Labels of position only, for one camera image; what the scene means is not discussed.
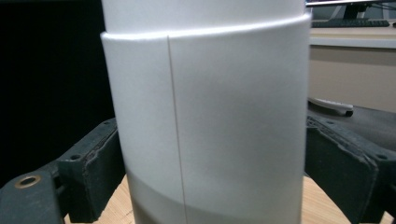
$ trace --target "wooden surface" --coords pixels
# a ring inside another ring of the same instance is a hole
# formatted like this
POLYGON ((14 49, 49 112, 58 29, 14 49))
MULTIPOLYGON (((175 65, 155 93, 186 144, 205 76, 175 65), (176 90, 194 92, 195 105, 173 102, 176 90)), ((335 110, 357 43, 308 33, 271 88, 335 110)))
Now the wooden surface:
MULTIPOLYGON (((126 177, 114 192, 105 211, 94 224, 134 224, 134 213, 126 177)), ((381 224, 391 224, 392 216, 385 214, 381 224)), ((71 223, 68 216, 65 223, 71 223)), ((304 178, 303 224, 348 224, 347 218, 311 178, 304 178)))

